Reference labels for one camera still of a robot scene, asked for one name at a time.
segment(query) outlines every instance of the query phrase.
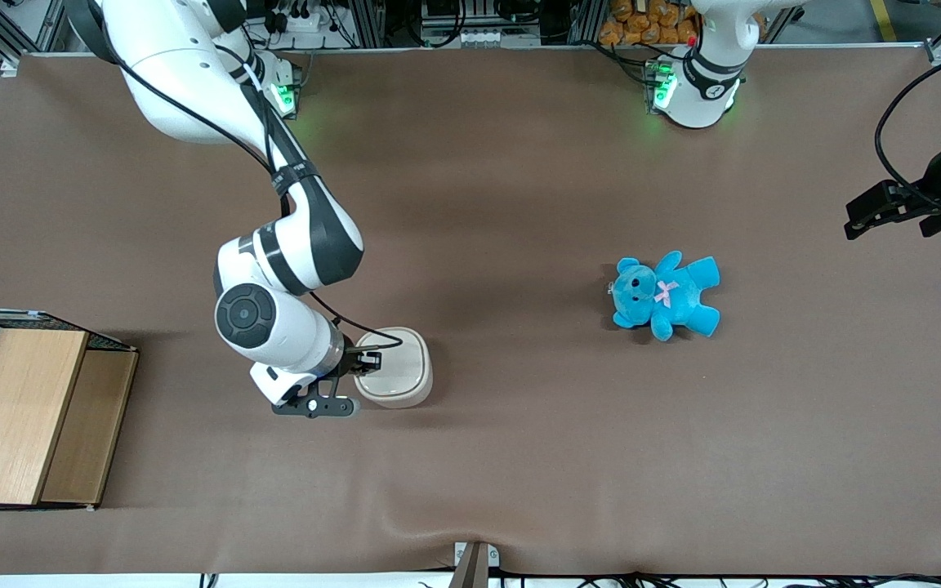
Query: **pink bow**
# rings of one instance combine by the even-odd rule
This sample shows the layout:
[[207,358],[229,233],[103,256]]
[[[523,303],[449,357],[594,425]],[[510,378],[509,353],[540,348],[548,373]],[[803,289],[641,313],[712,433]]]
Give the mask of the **pink bow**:
[[661,280],[661,282],[658,282],[656,286],[659,286],[660,290],[663,291],[656,295],[656,302],[660,302],[660,301],[663,302],[663,305],[669,309],[670,308],[670,291],[675,289],[675,287],[677,287],[677,282],[665,283],[665,282],[662,282]]

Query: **table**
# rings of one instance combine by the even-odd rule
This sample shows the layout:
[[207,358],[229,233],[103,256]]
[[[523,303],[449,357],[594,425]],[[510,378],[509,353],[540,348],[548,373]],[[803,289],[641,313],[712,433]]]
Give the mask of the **table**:
[[[143,122],[118,72],[0,82],[0,306],[138,346],[96,513],[0,514],[5,572],[941,573],[941,246],[845,241],[920,48],[764,49],[705,131],[586,50],[321,56],[296,131],[359,223],[321,294],[430,344],[413,410],[274,416],[216,337],[219,245],[271,219],[233,146]],[[889,123],[915,176],[941,75]],[[621,256],[716,256],[712,340],[617,331]],[[346,390],[354,391],[347,382]]]

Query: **power strip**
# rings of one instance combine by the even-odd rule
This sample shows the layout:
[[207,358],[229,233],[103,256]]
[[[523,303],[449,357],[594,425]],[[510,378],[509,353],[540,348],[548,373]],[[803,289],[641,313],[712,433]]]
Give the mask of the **power strip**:
[[287,33],[318,33],[322,25],[321,12],[312,11],[307,18],[301,16],[289,16]]
[[499,47],[503,40],[500,29],[471,29],[460,32],[460,46],[466,48]]

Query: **blue teddy bear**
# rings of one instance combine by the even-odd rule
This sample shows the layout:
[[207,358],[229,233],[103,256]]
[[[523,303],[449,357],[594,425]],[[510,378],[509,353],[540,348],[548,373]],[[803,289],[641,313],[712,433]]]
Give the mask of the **blue teddy bear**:
[[653,335],[666,341],[675,325],[710,337],[721,320],[721,313],[699,302],[699,294],[721,282],[713,257],[692,261],[682,269],[680,251],[667,253],[652,271],[634,257],[623,257],[616,264],[619,278],[612,284],[616,314],[612,320],[619,327],[633,328],[653,324]]

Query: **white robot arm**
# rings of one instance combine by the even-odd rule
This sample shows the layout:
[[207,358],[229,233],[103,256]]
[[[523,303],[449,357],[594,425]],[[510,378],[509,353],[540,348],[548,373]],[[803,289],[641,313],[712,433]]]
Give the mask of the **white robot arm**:
[[[245,21],[245,2],[75,1],[77,7],[69,5],[72,22],[96,22],[95,31],[79,30],[83,41],[90,48],[100,44],[105,59],[123,68],[153,126],[197,144],[234,141],[271,172],[283,217],[232,239],[217,253],[213,282],[221,338],[255,362],[253,380],[277,413],[354,413],[353,399],[316,406],[314,398],[324,398],[317,383],[330,379],[335,388],[345,373],[378,371],[381,354],[371,351],[386,347],[355,347],[298,297],[350,278],[362,260],[362,237],[285,126],[279,116],[284,108],[273,108],[271,97],[278,94],[264,91],[272,72],[284,66],[270,53],[255,55],[236,33]],[[309,388],[314,398],[304,399],[298,410],[284,410]]]
[[789,8],[807,0],[692,0],[702,15],[693,47],[661,57],[660,85],[651,90],[653,107],[690,129],[709,127],[725,114],[739,89],[739,78],[760,38],[755,12]]

